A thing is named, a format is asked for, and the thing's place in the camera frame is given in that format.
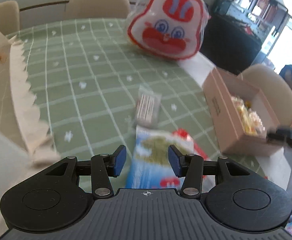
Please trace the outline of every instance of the red bunny face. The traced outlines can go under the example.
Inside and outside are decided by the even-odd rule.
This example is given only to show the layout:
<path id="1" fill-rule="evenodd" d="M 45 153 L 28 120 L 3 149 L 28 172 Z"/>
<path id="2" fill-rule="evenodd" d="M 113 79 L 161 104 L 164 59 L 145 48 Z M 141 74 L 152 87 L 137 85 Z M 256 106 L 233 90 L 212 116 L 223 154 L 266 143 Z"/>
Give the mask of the red bunny face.
<path id="1" fill-rule="evenodd" d="M 170 59 L 186 59 L 199 50 L 207 17 L 202 0 L 150 0 L 127 32 L 142 49 Z"/>

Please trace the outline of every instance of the metal screw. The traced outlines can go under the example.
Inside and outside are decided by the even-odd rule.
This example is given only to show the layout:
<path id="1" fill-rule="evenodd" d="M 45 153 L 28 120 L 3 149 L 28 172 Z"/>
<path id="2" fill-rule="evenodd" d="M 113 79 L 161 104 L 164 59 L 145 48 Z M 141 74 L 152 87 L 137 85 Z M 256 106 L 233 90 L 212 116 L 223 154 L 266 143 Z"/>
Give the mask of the metal screw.
<path id="1" fill-rule="evenodd" d="M 196 189 L 194 187 L 184 188 L 183 192 L 184 192 L 184 194 L 186 194 L 188 196 L 194 196 L 194 195 L 197 195 L 199 193 L 198 189 Z"/>
<path id="2" fill-rule="evenodd" d="M 95 193 L 99 196 L 107 196 L 110 194 L 110 189 L 105 188 L 105 187 L 100 187 L 97 190 L 95 190 Z"/>

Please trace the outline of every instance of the chair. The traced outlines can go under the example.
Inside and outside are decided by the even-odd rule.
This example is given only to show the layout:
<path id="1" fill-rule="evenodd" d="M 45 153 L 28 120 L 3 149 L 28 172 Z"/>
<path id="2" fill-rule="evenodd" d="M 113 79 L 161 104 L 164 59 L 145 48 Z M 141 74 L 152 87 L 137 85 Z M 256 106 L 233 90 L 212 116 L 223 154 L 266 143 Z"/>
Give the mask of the chair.
<path id="1" fill-rule="evenodd" d="M 0 3 L 0 32 L 4 35 L 20 29 L 19 8 L 16 1 Z"/>
<path id="2" fill-rule="evenodd" d="M 126 18 L 129 11 L 129 0 L 70 0 L 65 19 Z"/>
<path id="3" fill-rule="evenodd" d="M 292 124 L 292 90 L 280 75 L 262 64 L 256 64 L 245 69 L 240 76 L 263 91 L 280 125 Z"/>

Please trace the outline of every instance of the wrapped candy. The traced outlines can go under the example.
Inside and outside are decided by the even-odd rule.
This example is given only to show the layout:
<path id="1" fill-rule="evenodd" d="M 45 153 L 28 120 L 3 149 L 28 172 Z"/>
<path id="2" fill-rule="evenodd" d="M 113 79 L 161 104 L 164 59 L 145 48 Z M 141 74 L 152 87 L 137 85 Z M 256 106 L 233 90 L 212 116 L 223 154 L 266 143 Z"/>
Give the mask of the wrapped candy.
<path id="1" fill-rule="evenodd" d="M 203 0 L 138 0 L 127 17 L 127 35 L 152 54 L 187 59 L 199 51 L 208 17 Z"/>
<path id="2" fill-rule="evenodd" d="M 247 102 L 244 103 L 242 99 L 236 97 L 231 97 L 231 99 L 239 113 L 245 133 L 249 135 L 263 133 L 265 128 L 262 120 L 255 111 L 246 108 Z"/>

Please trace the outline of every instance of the small packet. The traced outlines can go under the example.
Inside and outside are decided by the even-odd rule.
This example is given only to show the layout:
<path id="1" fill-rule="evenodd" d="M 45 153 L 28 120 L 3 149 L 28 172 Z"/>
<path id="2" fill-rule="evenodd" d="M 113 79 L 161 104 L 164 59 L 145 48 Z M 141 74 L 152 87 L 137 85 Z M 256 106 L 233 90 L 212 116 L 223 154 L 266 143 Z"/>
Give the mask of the small packet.
<path id="1" fill-rule="evenodd" d="M 249 109 L 248 113 L 249 113 L 249 117 L 252 120 L 252 123 L 253 123 L 253 125 L 254 125 L 254 127 L 256 129 L 256 132 L 258 134 L 262 134 L 263 132 L 265 132 L 265 127 L 263 125 L 262 120 L 258 116 L 257 112 Z"/>
<path id="2" fill-rule="evenodd" d="M 202 156 L 204 160 L 209 160 L 199 146 L 195 146 L 194 140 L 185 130 L 179 129 L 170 133 L 137 126 L 136 144 L 126 188 L 180 190 L 185 178 L 176 177 L 169 163 L 168 147 L 171 144 L 175 145 L 183 155 L 194 153 Z M 214 186 L 214 176 L 203 176 L 202 192 L 208 192 Z"/>
<path id="3" fill-rule="evenodd" d="M 135 121 L 137 125 L 155 128 L 158 124 L 161 95 L 144 87 L 139 87 Z"/>

